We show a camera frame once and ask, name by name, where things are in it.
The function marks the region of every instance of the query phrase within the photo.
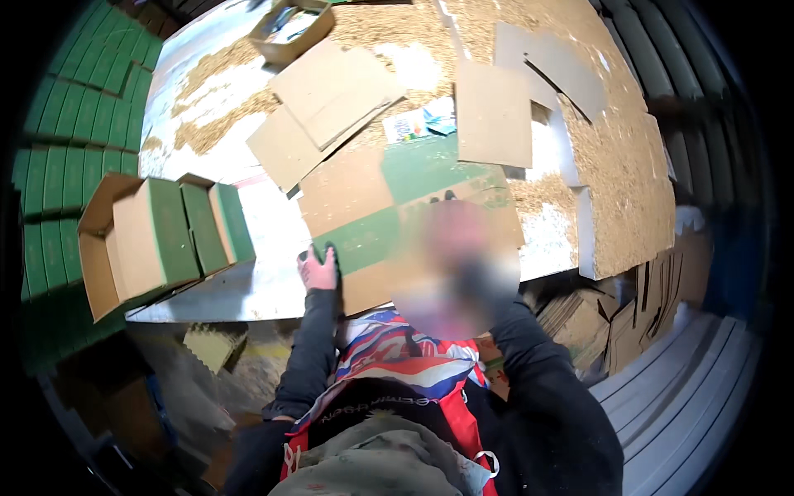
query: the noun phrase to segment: cardboard sheet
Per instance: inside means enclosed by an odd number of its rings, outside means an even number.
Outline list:
[[[594,122],[607,106],[607,96],[599,76],[590,71],[557,35],[530,33],[525,29],[516,33],[515,30],[520,28],[506,25],[501,21],[496,23],[497,40],[502,33],[511,44],[518,44],[526,60],[565,93],[590,122]]]
[[[245,341],[245,333],[224,333],[207,325],[197,325],[185,333],[187,346],[204,365],[217,374],[235,350]]]
[[[286,106],[274,110],[245,143],[273,182],[287,193],[320,162],[405,94],[405,88],[394,79],[384,82],[381,89],[387,95],[388,104],[370,111],[322,151],[314,146]]]
[[[603,353],[610,322],[601,311],[600,299],[609,305],[608,294],[579,289],[549,302],[538,315],[538,324],[554,342],[564,345],[573,366],[586,370]]]
[[[557,101],[557,90],[554,89],[532,67],[526,65],[523,46],[527,40],[525,29],[497,22],[494,33],[494,65],[514,71],[520,71],[530,85],[530,97],[547,109],[555,110],[560,106]]]
[[[461,60],[455,95],[460,160],[532,167],[532,92],[522,73]]]
[[[390,104],[395,76],[363,48],[343,52],[323,40],[270,85],[317,150],[324,150],[374,109]]]
[[[431,198],[456,198],[486,205],[499,239],[518,249],[523,234],[501,167],[457,162],[457,138],[434,136],[343,150],[301,183],[298,200],[314,246],[337,247],[345,313],[391,300],[397,283],[387,269],[401,225]]]
[[[708,233],[685,229],[676,244],[637,267],[637,298],[631,315],[621,310],[612,320],[606,362],[611,375],[620,372],[673,327],[678,304],[700,306],[711,265]]]

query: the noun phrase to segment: open cardboard box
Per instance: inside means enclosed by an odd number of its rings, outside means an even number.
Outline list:
[[[187,185],[206,194],[211,221],[207,221],[206,206],[198,211],[204,216],[200,222],[193,204],[185,206],[180,187]],[[191,198],[201,199],[201,194]],[[190,216],[195,221],[189,226]],[[196,230],[204,237],[196,236]],[[94,322],[201,280],[196,254],[205,253],[210,246],[207,239],[217,241],[222,252],[213,245],[216,265],[202,265],[204,275],[255,258],[236,188],[193,175],[174,182],[109,172],[88,202],[77,233]],[[195,240],[200,250],[194,248]],[[218,253],[225,260],[222,267]]]
[[[289,43],[268,43],[265,40],[270,36],[270,29],[266,29],[275,22],[279,13],[285,7],[297,6],[305,10],[319,10],[320,14],[303,34],[297,36]],[[270,12],[248,34],[249,42],[264,55],[268,63],[288,65],[300,57],[306,50],[315,46],[333,28],[336,23],[331,4],[321,0],[281,0],[277,2]]]

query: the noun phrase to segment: person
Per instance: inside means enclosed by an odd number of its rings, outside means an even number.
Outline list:
[[[607,415],[520,296],[491,330],[505,402],[471,340],[430,338],[395,310],[337,329],[333,247],[298,264],[306,312],[264,421],[234,440],[227,494],[621,494]]]

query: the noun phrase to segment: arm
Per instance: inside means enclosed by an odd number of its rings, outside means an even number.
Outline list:
[[[306,312],[293,336],[287,369],[276,388],[276,399],[262,409],[267,420],[299,419],[328,387],[336,363],[333,331],[339,311],[337,268],[333,247],[326,247],[326,264],[314,257],[314,248],[301,253],[298,269],[306,286]]]
[[[491,331],[510,381],[505,422],[525,483],[548,492],[620,494],[623,452],[606,413],[521,298]]]

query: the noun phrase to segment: table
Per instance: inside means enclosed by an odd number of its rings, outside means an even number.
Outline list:
[[[229,0],[164,43],[148,96],[139,165],[141,177],[177,179],[191,172],[236,184],[256,249],[256,263],[252,267],[232,267],[172,298],[128,312],[128,321],[261,321],[303,315],[305,290],[295,269],[295,258],[306,249],[311,236],[296,201],[299,195],[288,199],[245,144],[267,117],[269,110],[264,107],[268,105],[262,105],[263,111],[239,111],[240,105],[262,91],[272,77],[271,72],[262,68],[264,57],[219,71],[186,100],[176,99],[188,72],[197,67],[199,60],[242,38],[268,12],[270,5],[270,1],[264,2],[247,12],[248,2]],[[429,2],[424,6],[432,8]],[[400,73],[421,67],[426,62],[426,52],[417,51],[416,47],[383,50],[389,51],[400,57],[400,63],[393,68],[402,81],[427,84],[426,79]],[[406,63],[410,56],[422,60]],[[409,86],[412,89],[426,88]],[[190,108],[175,113],[175,105],[191,102]],[[179,146],[179,140],[183,139],[179,137],[181,125],[193,122],[201,127],[235,112],[239,118],[228,130],[223,129],[222,138],[202,155],[197,155],[190,145]],[[519,169],[518,173],[526,177],[510,181],[538,181],[548,174],[559,175],[566,164],[572,166],[571,144],[559,109],[549,114],[548,122],[533,121],[532,130],[534,168]],[[572,240],[570,235],[573,231],[575,236],[576,219],[561,213],[551,199],[537,200],[542,205],[539,212],[520,216],[526,241],[519,251],[522,281],[576,267],[576,239]]]

